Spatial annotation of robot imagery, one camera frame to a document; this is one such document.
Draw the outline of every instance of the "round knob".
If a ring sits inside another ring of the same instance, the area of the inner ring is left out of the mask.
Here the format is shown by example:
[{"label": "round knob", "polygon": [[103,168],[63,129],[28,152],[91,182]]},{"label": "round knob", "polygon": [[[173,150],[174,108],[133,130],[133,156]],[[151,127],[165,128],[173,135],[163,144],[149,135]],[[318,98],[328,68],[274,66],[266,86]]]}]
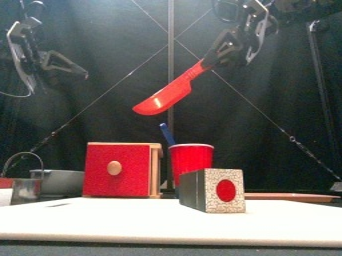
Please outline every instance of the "round knob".
[{"label": "round knob", "polygon": [[107,166],[107,171],[111,175],[118,175],[122,172],[123,166],[118,161],[111,161]]}]

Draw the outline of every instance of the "red wooden box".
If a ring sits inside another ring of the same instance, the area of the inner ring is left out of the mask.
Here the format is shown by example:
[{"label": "red wooden box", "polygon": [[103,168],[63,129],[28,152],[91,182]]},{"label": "red wooden box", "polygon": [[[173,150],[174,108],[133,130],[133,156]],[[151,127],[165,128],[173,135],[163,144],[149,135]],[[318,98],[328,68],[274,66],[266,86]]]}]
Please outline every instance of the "red wooden box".
[{"label": "red wooden box", "polygon": [[90,142],[83,196],[161,196],[162,145],[158,143]]}]

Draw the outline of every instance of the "black curtain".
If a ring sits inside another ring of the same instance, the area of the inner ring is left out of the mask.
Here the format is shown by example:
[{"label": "black curtain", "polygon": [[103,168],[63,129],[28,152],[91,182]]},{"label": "black curtain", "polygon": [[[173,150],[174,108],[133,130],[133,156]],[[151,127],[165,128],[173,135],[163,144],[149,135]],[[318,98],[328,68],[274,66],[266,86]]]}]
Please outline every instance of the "black curtain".
[{"label": "black curtain", "polygon": [[[87,81],[63,74],[28,98],[0,95],[0,163],[28,151],[69,124],[36,152],[50,169],[85,170],[87,142],[162,143],[159,124],[167,113],[142,116],[133,106],[169,82],[169,2],[161,0],[50,0],[43,16],[46,41],[90,72]],[[175,72],[178,77],[202,58],[227,28],[211,1],[175,1]],[[2,1],[2,29],[19,19],[18,4]],[[320,34],[334,122],[341,131],[341,14]],[[193,82],[191,94],[174,107],[178,143],[215,146],[214,167],[240,168],[246,190],[329,190],[334,180],[290,141],[294,136],[338,175],[332,157],[306,23],[266,38],[246,67],[221,67]],[[2,64],[2,91],[23,95],[26,87]],[[162,160],[162,181],[167,175]],[[28,175],[34,159],[10,172]]]}]

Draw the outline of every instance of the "red plastic cup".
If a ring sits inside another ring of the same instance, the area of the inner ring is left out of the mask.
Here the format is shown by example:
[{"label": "red plastic cup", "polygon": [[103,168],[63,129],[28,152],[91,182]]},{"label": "red plastic cup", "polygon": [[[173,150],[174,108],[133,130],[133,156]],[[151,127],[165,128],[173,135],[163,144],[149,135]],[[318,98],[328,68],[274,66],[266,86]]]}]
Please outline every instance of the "red plastic cup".
[{"label": "red plastic cup", "polygon": [[177,144],[170,148],[175,186],[183,173],[211,168],[214,146],[209,144]]}]

